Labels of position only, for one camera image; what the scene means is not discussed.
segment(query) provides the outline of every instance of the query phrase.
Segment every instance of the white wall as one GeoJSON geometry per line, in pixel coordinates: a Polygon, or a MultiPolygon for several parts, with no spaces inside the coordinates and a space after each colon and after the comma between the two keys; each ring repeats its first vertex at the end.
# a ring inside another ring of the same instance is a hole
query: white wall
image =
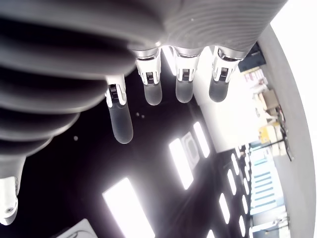
{"type": "Polygon", "coordinates": [[[209,97],[212,54],[205,48],[194,80],[194,95],[201,107],[216,152],[258,140],[258,126],[251,94],[240,76],[232,75],[227,98],[221,103],[209,97]]]}
{"type": "MultiPolygon", "coordinates": [[[[315,172],[317,170],[316,9],[315,0],[289,0],[271,23],[291,67],[302,99],[311,137],[315,172]]],[[[316,224],[314,237],[317,237],[316,224]]]]}

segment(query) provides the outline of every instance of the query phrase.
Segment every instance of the light fixture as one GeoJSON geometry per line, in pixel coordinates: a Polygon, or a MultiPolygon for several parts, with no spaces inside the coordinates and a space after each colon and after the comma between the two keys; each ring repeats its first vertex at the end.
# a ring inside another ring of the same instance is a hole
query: light fixture
{"type": "Polygon", "coordinates": [[[187,190],[192,184],[194,178],[180,139],[176,139],[171,142],[169,144],[169,149],[172,153],[173,161],[183,183],[184,189],[187,190]]]}
{"type": "Polygon", "coordinates": [[[247,162],[247,160],[245,160],[246,161],[246,167],[247,167],[247,169],[248,169],[248,171],[250,170],[250,166],[249,166],[249,163],[247,162]]]}
{"type": "Polygon", "coordinates": [[[240,216],[240,218],[239,218],[239,226],[240,226],[240,230],[241,230],[241,235],[242,235],[242,237],[244,237],[246,235],[246,227],[244,225],[244,221],[243,221],[242,216],[240,216]]]}
{"type": "Polygon", "coordinates": [[[170,67],[170,70],[172,71],[172,74],[175,76],[176,75],[175,58],[172,54],[172,51],[170,50],[169,46],[162,46],[162,50],[167,60],[167,63],[170,67]]]}
{"type": "Polygon", "coordinates": [[[242,204],[243,204],[244,213],[248,214],[248,204],[247,204],[246,197],[244,195],[242,195],[242,204]]]}
{"type": "Polygon", "coordinates": [[[244,167],[244,172],[246,173],[247,181],[250,181],[249,171],[246,166],[244,167]]]}
{"type": "Polygon", "coordinates": [[[210,150],[209,150],[209,146],[207,144],[203,129],[202,129],[199,122],[196,122],[194,124],[194,130],[195,130],[195,133],[197,135],[197,138],[198,138],[198,141],[200,144],[200,148],[203,151],[204,157],[207,158],[209,153],[210,153],[210,150]]]}
{"type": "Polygon", "coordinates": [[[232,194],[236,195],[237,187],[236,187],[236,184],[234,182],[234,178],[233,178],[231,169],[228,170],[228,174],[227,175],[228,175],[228,180],[229,180],[229,184],[230,184],[230,187],[231,187],[232,194]]]}
{"type": "Polygon", "coordinates": [[[249,228],[249,238],[253,238],[253,231],[251,227],[249,228]]]}
{"type": "Polygon", "coordinates": [[[214,238],[212,230],[209,230],[208,235],[206,238],[214,238]]]}
{"type": "Polygon", "coordinates": [[[229,213],[228,205],[223,193],[220,195],[219,204],[222,210],[224,221],[226,222],[226,224],[228,224],[230,220],[230,213],[229,213]]]}
{"type": "Polygon", "coordinates": [[[236,172],[236,175],[239,175],[239,166],[238,166],[236,157],[233,153],[231,154],[231,160],[232,160],[233,168],[234,168],[234,171],[236,172]]]}
{"type": "Polygon", "coordinates": [[[246,157],[244,158],[245,162],[246,163],[249,163],[250,162],[250,157],[248,154],[246,154],[246,157]]]}
{"type": "Polygon", "coordinates": [[[126,238],[155,237],[128,178],[105,191],[103,197],[126,238]]]}
{"type": "Polygon", "coordinates": [[[237,157],[240,158],[241,154],[240,154],[240,150],[238,147],[236,147],[236,154],[237,154],[237,157]]]}
{"type": "Polygon", "coordinates": [[[244,188],[246,190],[247,195],[249,195],[249,186],[246,178],[243,179],[244,188]]]}

